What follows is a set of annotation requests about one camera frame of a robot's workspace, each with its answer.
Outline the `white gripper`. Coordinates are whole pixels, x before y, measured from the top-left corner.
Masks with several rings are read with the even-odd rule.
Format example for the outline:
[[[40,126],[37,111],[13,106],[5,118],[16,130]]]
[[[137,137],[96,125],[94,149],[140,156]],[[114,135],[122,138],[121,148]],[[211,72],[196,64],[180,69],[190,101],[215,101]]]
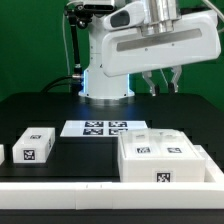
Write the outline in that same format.
[[[156,96],[158,88],[151,80],[151,71],[172,67],[168,90],[177,93],[180,65],[213,60],[220,55],[217,23],[217,14],[208,10],[183,15],[173,23],[173,32],[147,37],[139,28],[110,32],[102,41],[103,71],[109,77],[143,72],[151,95]]]

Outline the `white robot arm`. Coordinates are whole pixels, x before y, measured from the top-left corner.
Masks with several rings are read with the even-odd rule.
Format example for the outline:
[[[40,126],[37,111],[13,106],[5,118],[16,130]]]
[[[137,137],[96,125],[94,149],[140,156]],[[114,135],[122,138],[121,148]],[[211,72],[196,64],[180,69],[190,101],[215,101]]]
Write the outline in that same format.
[[[89,27],[90,64],[79,96],[106,103],[129,100],[128,76],[140,73],[156,93],[151,72],[169,68],[173,90],[182,66],[215,59],[221,46],[217,24],[224,14],[207,8],[182,14],[177,0],[83,0],[76,6]]]

